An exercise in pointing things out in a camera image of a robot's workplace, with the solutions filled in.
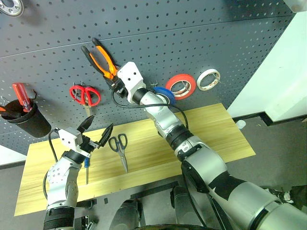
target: wooden table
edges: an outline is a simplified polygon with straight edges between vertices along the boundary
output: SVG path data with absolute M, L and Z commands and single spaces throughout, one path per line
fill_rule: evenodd
M 187 110 L 186 115 L 190 131 L 217 151 L 225 162 L 255 155 L 222 104 Z M 102 132 L 103 129 L 100 129 L 85 134 L 96 141 Z M 117 136 L 119 133 L 126 133 L 128 137 L 125 154 L 129 173 L 125 173 L 119 156 L 108 145 L 96 149 L 91 157 L 88 185 L 85 184 L 85 168 L 82 167 L 79 172 L 78 201 L 181 174 L 180 162 L 168 143 L 158 136 L 151 120 L 115 126 L 112 135 Z M 63 151 L 68 150 L 59 139 L 53 140 L 53 144 L 58 158 Z M 15 216 L 46 209 L 42 182 L 53 164 L 48 141 L 29 146 Z

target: red tape roll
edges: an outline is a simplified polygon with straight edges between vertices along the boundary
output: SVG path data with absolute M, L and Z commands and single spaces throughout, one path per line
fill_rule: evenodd
M 171 90 L 172 87 L 178 82 L 184 83 L 185 87 L 176 92 L 172 91 Z M 176 100 L 182 100 L 182 99 L 189 97 L 192 93 L 194 93 L 196 89 L 196 81 L 191 75 L 182 73 L 182 74 L 175 75 L 170 80 L 168 80 L 165 88 L 172 91 Z

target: pliers handle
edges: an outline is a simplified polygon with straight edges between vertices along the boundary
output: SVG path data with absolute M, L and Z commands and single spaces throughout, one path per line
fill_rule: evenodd
M 109 54 L 105 51 L 104 47 L 102 46 L 102 44 L 96 39 L 93 38 L 92 42 L 94 43 L 94 45 L 96 46 L 96 48 L 99 50 L 99 52 L 105 57 L 108 65 L 109 65 L 109 71 L 106 71 L 105 69 L 103 69 L 99 63 L 97 62 L 97 60 L 95 59 L 95 57 L 93 56 L 93 54 L 85 47 L 82 46 L 81 50 L 83 51 L 83 53 L 85 54 L 86 58 L 89 60 L 89 62 L 92 64 L 92 66 L 101 74 L 104 75 L 105 78 L 112 80 L 114 78 L 114 76 L 117 75 L 117 68 L 116 66 L 113 64 L 112 59 L 110 58 Z

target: tape roll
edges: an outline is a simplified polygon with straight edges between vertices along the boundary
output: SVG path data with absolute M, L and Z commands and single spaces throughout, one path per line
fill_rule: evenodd
M 201 86 L 201 81 L 207 77 L 208 75 L 214 75 L 215 76 L 215 79 L 209 84 L 209 85 L 206 85 L 206 86 Z M 206 71 L 204 71 L 197 79 L 197 86 L 200 90 L 202 91 L 206 91 L 206 90 L 209 90 L 209 89 L 212 89 L 214 86 L 217 85 L 217 83 L 219 83 L 220 81 L 220 78 L 221 78 L 221 75 L 220 73 L 216 70 L 216 69 L 208 69 Z
M 178 82 L 182 82 L 184 84 L 184 87 L 181 90 L 172 91 L 172 87 Z M 170 80 L 168 80 L 165 88 L 167 88 L 174 94 L 176 100 L 182 100 L 191 96 L 191 94 L 194 93 L 196 89 L 196 81 L 191 75 L 182 73 L 173 76 Z
M 169 104 L 176 103 L 175 96 L 170 90 L 163 87 L 153 87 L 153 90 L 155 91 L 156 94 L 162 94 L 165 97 L 167 97 L 169 100 Z

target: pegboard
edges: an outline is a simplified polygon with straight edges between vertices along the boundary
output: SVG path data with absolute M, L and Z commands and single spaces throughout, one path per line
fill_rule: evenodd
M 24 5 L 19 18 L 0 15 L 0 95 L 14 100 L 12 82 L 25 82 L 37 91 L 35 102 L 52 127 L 77 127 L 86 113 L 68 91 L 73 82 L 83 81 L 102 95 L 93 108 L 91 130 L 146 118 L 141 109 L 111 102 L 102 76 L 80 49 L 93 48 L 92 37 L 101 40 L 118 66 L 134 61 L 148 85 L 157 80 L 165 86 L 179 73 L 197 79 L 201 72 L 217 69 L 217 86 L 207 92 L 196 89 L 177 104 L 183 109 L 219 102 L 228 107 L 294 16 L 277 0 L 62 0 Z M 1 145 L 26 154 L 29 143 L 42 140 L 46 137 L 33 138 L 0 119 Z

